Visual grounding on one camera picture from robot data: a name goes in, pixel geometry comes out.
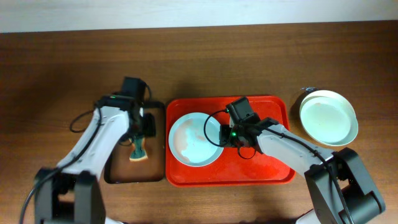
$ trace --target wire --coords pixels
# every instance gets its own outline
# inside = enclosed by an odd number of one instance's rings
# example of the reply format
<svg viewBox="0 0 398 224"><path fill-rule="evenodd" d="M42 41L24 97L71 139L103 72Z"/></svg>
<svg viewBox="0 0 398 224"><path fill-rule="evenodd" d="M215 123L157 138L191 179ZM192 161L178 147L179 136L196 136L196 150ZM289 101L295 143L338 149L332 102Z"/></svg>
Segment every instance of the wire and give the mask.
<svg viewBox="0 0 398 224"><path fill-rule="evenodd" d="M79 160L79 158L86 152L86 150L88 149L88 147L90 146L91 142L94 140L95 136L97 135L98 131L100 130L101 127L101 122L102 122L102 112L101 112L101 108L99 108L98 105L95 105L95 108L98 109L98 113L99 113L99 119L97 122L97 127L93 132L93 135L90 137L90 139L88 140L88 142L86 143L86 145L84 146L84 148L79 152L79 154L74 157L70 162L66 163L63 166L57 167L55 168L53 171L51 171L51 173L49 173L48 175L46 175L43 179L39 180L32 188L32 190L29 192L29 195L26 197L25 202L22 206L22 210L21 210L21 215L19 216L19 224L23 224L24 223L24 216L25 216L25 212L26 212L26 208L29 204L29 201L31 200L31 198L33 197L33 195L36 193L36 191L38 191L41 186L46 183L46 181L50 180L53 176L55 176L56 174L60 173L64 168L72 165L74 162L76 162L77 160Z"/></svg>
<svg viewBox="0 0 398 224"><path fill-rule="evenodd" d="M86 131L86 128L76 131L73 129L73 125L76 123L76 121L80 120L82 117L84 117L88 114L91 114L92 112L94 112L94 110L86 111L86 112L82 113L81 115L77 116L75 119L73 119L72 122L69 124L69 130L73 133L82 133L83 131Z"/></svg>
<svg viewBox="0 0 398 224"><path fill-rule="evenodd" d="M238 155L242 158L242 159L251 159L251 158L253 158L255 155L256 155L256 150L254 150L254 153L253 153L253 156L251 156L251 157L243 157L242 155L241 155L241 147L238 147Z"/></svg>
<svg viewBox="0 0 398 224"><path fill-rule="evenodd" d="M228 140L227 140L224 144L216 144L216 143L212 142L212 141L209 139L209 137L208 137L207 134L206 134L206 125L207 125L207 121L209 121L209 119L212 118L214 115L216 115L216 114L218 114L218 113L221 113L221 112L227 113L227 110L226 110L226 109L223 109L223 110L219 110L219 111L216 111L216 112L212 113L211 115L209 115L209 117L207 117L207 119L206 119L206 121L205 121L205 125L203 126L203 132L205 133L205 137L206 137L207 141L209 141L210 144L212 144L212 145L214 145L214 146L217 146L217 147L224 147L224 146L226 146L226 145L229 143L229 141L231 140L231 137L232 137L232 130L234 129L234 127L232 127L231 133L229 134L229 138L228 138Z"/></svg>
<svg viewBox="0 0 398 224"><path fill-rule="evenodd" d="M262 128L262 129L265 129L266 131L269 131L269 132L271 132L271 133L273 133L273 134L276 134L276 135L278 135L278 136L280 136L280 137L282 137L282 138L287 138L287 139L289 139L289 140L292 140L292 141L294 141L294 142L297 142L297 143L301 144L302 146L304 146L305 148L307 148L307 149L308 149L311 153L313 153L316 157L318 157L319 160L321 160L323 166L325 166L325 169L328 171L328 173L329 173L329 175L330 175L330 177L331 177L331 180L333 181L333 184L334 184L335 187L336 187L337 194L338 194L338 196L339 196L339 198L340 198L340 200L341 200L341 203L343 204L343 208L344 208L344 211L345 211L346 214L347 214L347 217L348 217L349 222L350 222L351 224L354 224L353 217L351 216L351 213L350 213L349 210L348 210L348 207L347 207L347 204L346 204L346 200L344 199L343 192L341 191L341 188L340 188L340 186L338 185L337 178L336 178L336 176L333 174L333 172L332 172L332 170L330 169L330 167L327 165L326 160L319 154L319 152L318 152L317 150L314 150L313 148L311 148L309 145L305 144L305 143L302 142L301 140L296 139L296 138L293 138L293 137L291 137L291 136L287 136L287 135L285 135L284 133L279 133L279 132L274 131L274 130L272 130L272 129L265 128L265 127L262 127L262 126L256 125L256 124L242 124L242 125L244 125L244 126L245 126L245 125L246 125L246 126L252 126L252 127L256 127L256 128Z"/></svg>
<svg viewBox="0 0 398 224"><path fill-rule="evenodd" d="M134 141L132 140L132 138L129 138L129 141L130 141L129 144L123 144L121 141L119 141L118 144L120 146L131 146L134 143Z"/></svg>
<svg viewBox="0 0 398 224"><path fill-rule="evenodd" d="M150 90L150 87L149 87L148 84L146 84L146 85L147 85L147 89L148 89L148 92L149 92L149 99L148 99L148 101L150 101L150 100L152 99L152 90Z"/></svg>

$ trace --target white bowl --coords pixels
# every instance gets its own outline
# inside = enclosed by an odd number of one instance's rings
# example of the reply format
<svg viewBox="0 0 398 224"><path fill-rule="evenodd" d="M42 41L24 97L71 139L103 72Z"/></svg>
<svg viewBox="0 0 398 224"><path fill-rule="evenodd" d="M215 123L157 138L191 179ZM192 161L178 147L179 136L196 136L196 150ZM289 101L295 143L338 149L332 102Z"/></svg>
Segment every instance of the white bowl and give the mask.
<svg viewBox="0 0 398 224"><path fill-rule="evenodd" d="M179 118L170 129L169 148L182 164L192 167L206 166L214 162L223 152L222 147L212 145L205 138L203 126L209 115L190 113ZM220 143L220 123L210 118L206 134L214 143Z"/></svg>
<svg viewBox="0 0 398 224"><path fill-rule="evenodd" d="M300 106L300 119L311 138L328 146L344 146L358 134L354 108L333 91L308 94Z"/></svg>

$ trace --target tray rim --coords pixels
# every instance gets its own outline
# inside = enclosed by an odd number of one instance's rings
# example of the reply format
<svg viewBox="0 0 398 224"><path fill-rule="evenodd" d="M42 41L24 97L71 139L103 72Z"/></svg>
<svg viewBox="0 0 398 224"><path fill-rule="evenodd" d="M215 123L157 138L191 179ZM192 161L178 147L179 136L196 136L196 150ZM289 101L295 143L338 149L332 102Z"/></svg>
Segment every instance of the tray rim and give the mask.
<svg viewBox="0 0 398 224"><path fill-rule="evenodd" d="M282 114L282 124L285 126L286 129L290 130L290 125L289 125L289 119L287 116L287 110L286 110L286 104L283 102L283 100L281 98L279 98L278 96L274 96L274 95L244 95L248 98L272 98L272 101L274 103L277 103L281 109L281 114ZM170 106L176 106L178 104L178 101L180 100L198 100L198 99L212 99L212 98L229 98L229 97L234 97L234 98L239 98L239 97L243 97L243 96L210 96L210 97L194 97L194 98L177 98L174 99L172 101L170 101L169 103L167 103L166 106L166 116L165 116L165 174L166 174L166 179L167 181L172 184L175 187L227 187L227 186L247 186L247 185L280 185L280 184L288 184L291 181L293 181L296 172L290 168L290 172L289 174L286 176L286 178L282 179L282 180L278 180L278 181L274 181L274 180L254 180L252 182L250 181L245 181L245 182L240 182L240 181L225 181L225 182L199 182L199 183L195 183L195 184L191 184L191 183L187 183L187 184L181 184L178 183L176 181L173 180L173 178L170 176L170 171L168 169L168 164L169 164L169 160L168 160L168 152L170 150L169 148L169 142L168 142L168 135L169 135L169 131L171 128L170 121L169 121L169 117L168 114L170 113L169 110Z"/></svg>

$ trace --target sponge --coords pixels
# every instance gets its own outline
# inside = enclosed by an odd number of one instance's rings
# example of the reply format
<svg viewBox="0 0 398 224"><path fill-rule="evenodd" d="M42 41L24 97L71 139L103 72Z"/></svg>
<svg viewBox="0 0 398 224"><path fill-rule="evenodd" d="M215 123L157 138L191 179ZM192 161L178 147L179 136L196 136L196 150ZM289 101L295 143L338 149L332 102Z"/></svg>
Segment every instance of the sponge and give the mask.
<svg viewBox="0 0 398 224"><path fill-rule="evenodd" d="M145 139L144 138L135 138L134 145L135 149L130 154L131 162L139 162L148 159L147 151L144 148Z"/></svg>

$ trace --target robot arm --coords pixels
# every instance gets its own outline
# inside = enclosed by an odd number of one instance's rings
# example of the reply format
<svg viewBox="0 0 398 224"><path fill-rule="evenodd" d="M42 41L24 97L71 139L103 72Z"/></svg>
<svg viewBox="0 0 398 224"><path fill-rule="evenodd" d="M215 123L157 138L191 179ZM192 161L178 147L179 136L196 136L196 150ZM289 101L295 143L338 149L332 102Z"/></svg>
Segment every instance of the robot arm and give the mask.
<svg viewBox="0 0 398 224"><path fill-rule="evenodd" d="M339 152L325 149L292 134L271 118L260 120L246 97L226 108L231 124L221 126L220 144L253 147L261 154L282 161L307 181L314 209L299 218L297 224L350 223L345 210L349 211L353 223L361 224L386 209L380 192L352 149L345 148ZM349 185L340 192L343 199L339 196L340 187L334 185L336 179L349 181Z"/></svg>
<svg viewBox="0 0 398 224"><path fill-rule="evenodd" d="M143 116L145 88L142 80L125 78L120 92L97 101L89 126L57 168L39 170L34 187L36 224L122 224L106 217L98 180L118 141L155 135L152 115ZM58 195L69 191L75 201L60 201Z"/></svg>
<svg viewBox="0 0 398 224"><path fill-rule="evenodd" d="M111 106L103 106L100 109L96 109L94 111L93 119L86 131L69 154L58 163L57 167L61 167L71 161L87 144L89 138L93 135L99 120L100 114L98 113L98 110L101 110L102 120L101 127L99 127L96 137L84 155L82 155L80 159L72 165L64 168L62 173L78 175L82 171L87 170L92 175L95 175L99 180L113 147L128 131L129 113L127 111L122 111L120 108Z"/></svg>

